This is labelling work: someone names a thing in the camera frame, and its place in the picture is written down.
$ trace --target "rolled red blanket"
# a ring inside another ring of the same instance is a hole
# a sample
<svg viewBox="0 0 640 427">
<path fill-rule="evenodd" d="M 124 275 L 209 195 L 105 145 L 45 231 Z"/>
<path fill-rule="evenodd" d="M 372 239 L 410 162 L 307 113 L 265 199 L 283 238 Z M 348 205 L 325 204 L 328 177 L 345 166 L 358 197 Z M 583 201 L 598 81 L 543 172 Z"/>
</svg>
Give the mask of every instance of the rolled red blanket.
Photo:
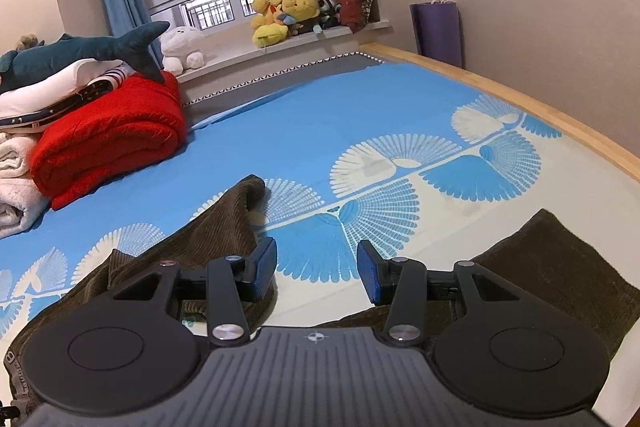
<svg viewBox="0 0 640 427">
<path fill-rule="evenodd" d="M 173 155 L 186 138 L 176 78 L 140 74 L 54 122 L 31 155 L 31 176 L 58 210 L 118 174 Z"/>
</svg>

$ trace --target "purple yoga mat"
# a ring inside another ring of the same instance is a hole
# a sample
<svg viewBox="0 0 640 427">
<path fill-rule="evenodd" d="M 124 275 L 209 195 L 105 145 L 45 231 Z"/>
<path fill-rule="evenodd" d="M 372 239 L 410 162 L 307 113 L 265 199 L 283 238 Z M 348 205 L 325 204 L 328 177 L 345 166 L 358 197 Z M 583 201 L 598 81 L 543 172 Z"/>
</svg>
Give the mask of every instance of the purple yoga mat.
<svg viewBox="0 0 640 427">
<path fill-rule="evenodd" d="M 452 66 L 463 67 L 460 15 L 453 1 L 410 6 L 418 53 Z"/>
</svg>

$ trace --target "shark plush toy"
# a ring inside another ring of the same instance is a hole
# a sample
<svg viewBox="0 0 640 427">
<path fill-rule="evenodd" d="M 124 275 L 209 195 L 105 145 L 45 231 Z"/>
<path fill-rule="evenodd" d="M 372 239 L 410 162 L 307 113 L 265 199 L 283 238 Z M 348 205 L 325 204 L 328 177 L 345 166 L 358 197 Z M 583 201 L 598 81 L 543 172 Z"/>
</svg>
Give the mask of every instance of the shark plush toy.
<svg viewBox="0 0 640 427">
<path fill-rule="evenodd" d="M 164 79 L 149 45 L 169 28 L 165 21 L 150 22 L 121 37 L 72 37 L 24 51 L 12 50 L 0 57 L 0 94 L 33 86 L 82 58 L 122 60 L 145 78 Z"/>
</svg>

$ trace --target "white logo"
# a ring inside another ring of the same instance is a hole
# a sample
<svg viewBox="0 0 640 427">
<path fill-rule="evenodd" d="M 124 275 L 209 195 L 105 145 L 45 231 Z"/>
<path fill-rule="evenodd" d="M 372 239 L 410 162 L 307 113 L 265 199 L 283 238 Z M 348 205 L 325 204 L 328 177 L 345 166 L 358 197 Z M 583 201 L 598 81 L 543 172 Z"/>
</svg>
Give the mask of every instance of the white logo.
<svg viewBox="0 0 640 427">
<path fill-rule="evenodd" d="M 323 335 L 322 333 L 315 331 L 314 333 L 307 335 L 306 338 L 314 344 L 317 344 L 318 342 L 324 341 L 327 338 L 327 335 Z"/>
</svg>

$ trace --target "stuffed animal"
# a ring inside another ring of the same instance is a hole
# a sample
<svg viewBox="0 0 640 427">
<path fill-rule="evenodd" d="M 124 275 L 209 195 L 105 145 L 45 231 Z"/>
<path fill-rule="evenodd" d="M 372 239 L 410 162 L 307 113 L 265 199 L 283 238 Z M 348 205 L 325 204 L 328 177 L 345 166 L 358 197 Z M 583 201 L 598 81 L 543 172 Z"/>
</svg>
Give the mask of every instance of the stuffed animal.
<svg viewBox="0 0 640 427">
<path fill-rule="evenodd" d="M 323 30 L 340 25 L 340 5 L 335 0 L 318 0 L 320 27 Z"/>
<path fill-rule="evenodd" d="M 20 40 L 15 43 L 14 50 L 21 52 L 36 46 L 44 46 L 44 41 L 38 41 L 38 38 L 33 33 L 30 33 L 20 37 Z"/>
<path fill-rule="evenodd" d="M 162 65 L 175 76 L 184 70 L 195 70 L 204 66 L 202 32 L 192 26 L 178 26 L 160 38 L 164 59 Z"/>
<path fill-rule="evenodd" d="M 279 18 L 289 26 L 292 35 L 300 35 L 309 31 L 321 33 L 319 16 L 318 0 L 282 0 L 282 14 Z"/>
<path fill-rule="evenodd" d="M 164 76 L 149 51 L 149 44 L 162 35 L 169 23 L 149 22 L 120 37 L 72 37 L 0 57 L 0 94 L 33 86 L 83 58 L 122 60 L 145 78 L 164 84 Z"/>
<path fill-rule="evenodd" d="M 282 0 L 254 0 L 251 8 L 256 15 L 251 19 L 251 28 L 257 30 L 260 26 L 269 24 L 284 24 L 278 16 L 282 13 Z"/>
<path fill-rule="evenodd" d="M 254 32 L 252 42 L 259 48 L 265 48 L 282 42 L 288 34 L 289 29 L 284 24 L 265 24 Z"/>
</svg>

